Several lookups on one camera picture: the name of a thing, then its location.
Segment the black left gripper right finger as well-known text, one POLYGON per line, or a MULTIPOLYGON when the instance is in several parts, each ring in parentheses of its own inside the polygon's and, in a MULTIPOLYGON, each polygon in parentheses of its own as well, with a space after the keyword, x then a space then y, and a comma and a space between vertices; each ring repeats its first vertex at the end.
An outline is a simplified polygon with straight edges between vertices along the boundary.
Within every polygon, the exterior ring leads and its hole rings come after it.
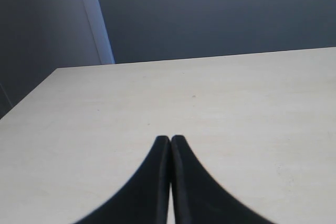
POLYGON ((171 150, 176 223, 271 223, 217 183, 184 136, 173 136, 171 150))

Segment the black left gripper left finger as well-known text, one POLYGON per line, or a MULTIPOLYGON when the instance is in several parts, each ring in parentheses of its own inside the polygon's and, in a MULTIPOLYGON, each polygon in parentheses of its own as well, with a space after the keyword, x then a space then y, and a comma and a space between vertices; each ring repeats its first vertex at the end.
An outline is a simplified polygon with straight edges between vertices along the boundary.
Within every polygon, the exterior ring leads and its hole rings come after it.
POLYGON ((169 196, 170 140, 161 135, 124 186, 77 223, 167 223, 169 196))

